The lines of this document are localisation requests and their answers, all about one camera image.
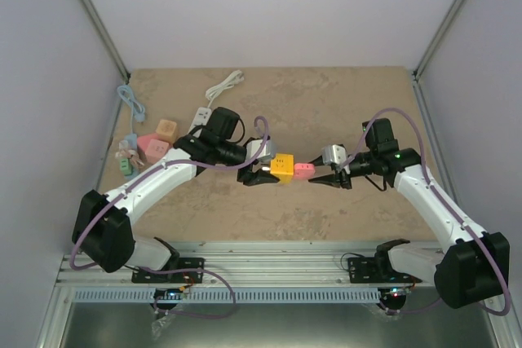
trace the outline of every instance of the pink box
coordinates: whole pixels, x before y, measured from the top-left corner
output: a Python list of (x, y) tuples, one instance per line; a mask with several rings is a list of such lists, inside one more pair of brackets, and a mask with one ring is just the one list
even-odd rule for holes
[(159, 140), (157, 134), (144, 134), (143, 136), (138, 136), (138, 153), (145, 156), (145, 151), (147, 151), (148, 144), (151, 140)]
[(170, 144), (162, 142), (161, 140), (151, 139), (148, 143), (147, 149), (145, 150), (145, 156), (147, 157), (148, 163), (156, 163), (162, 159), (166, 152), (169, 151)]
[(316, 167), (311, 163), (296, 163), (294, 165), (294, 179), (310, 179), (316, 173)]

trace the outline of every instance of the light blue cable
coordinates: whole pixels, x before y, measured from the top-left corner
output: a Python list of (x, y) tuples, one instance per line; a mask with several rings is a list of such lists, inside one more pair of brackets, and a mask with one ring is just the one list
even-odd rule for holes
[(134, 134), (133, 121), (144, 122), (145, 121), (145, 106), (141, 104), (135, 97), (134, 91), (132, 91), (129, 85), (121, 85), (117, 88), (117, 94), (120, 96), (123, 102), (129, 105), (130, 108), (130, 133)]

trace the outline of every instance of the white cable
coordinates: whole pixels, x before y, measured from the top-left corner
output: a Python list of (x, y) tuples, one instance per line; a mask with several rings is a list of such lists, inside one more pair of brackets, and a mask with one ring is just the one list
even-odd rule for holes
[(209, 100), (209, 106), (212, 105), (212, 102), (214, 102), (214, 99), (218, 98), (218, 96), (223, 93), (223, 91), (232, 89), (236, 84), (241, 83), (245, 80), (245, 76), (243, 75), (243, 72), (238, 69), (228, 75), (227, 79), (219, 83), (218, 85), (215, 85), (211, 87), (209, 90), (206, 91), (205, 97)]

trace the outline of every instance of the white plug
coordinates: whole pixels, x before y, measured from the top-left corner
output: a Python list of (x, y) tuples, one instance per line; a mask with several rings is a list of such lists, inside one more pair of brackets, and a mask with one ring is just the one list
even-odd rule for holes
[[(212, 114), (211, 108), (199, 108), (196, 112), (196, 116), (192, 120), (192, 124), (190, 128), (188, 128), (188, 132), (193, 130), (196, 126), (205, 126), (207, 122), (209, 122), (210, 114)], [(198, 137), (201, 131), (197, 131), (194, 136)]]

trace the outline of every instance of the yellow power adapter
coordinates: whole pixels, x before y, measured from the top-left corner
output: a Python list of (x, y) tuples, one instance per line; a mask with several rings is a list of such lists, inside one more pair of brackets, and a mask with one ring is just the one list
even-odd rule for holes
[(294, 177), (294, 156), (276, 154), (270, 161), (270, 174), (278, 177), (281, 183), (289, 183)]

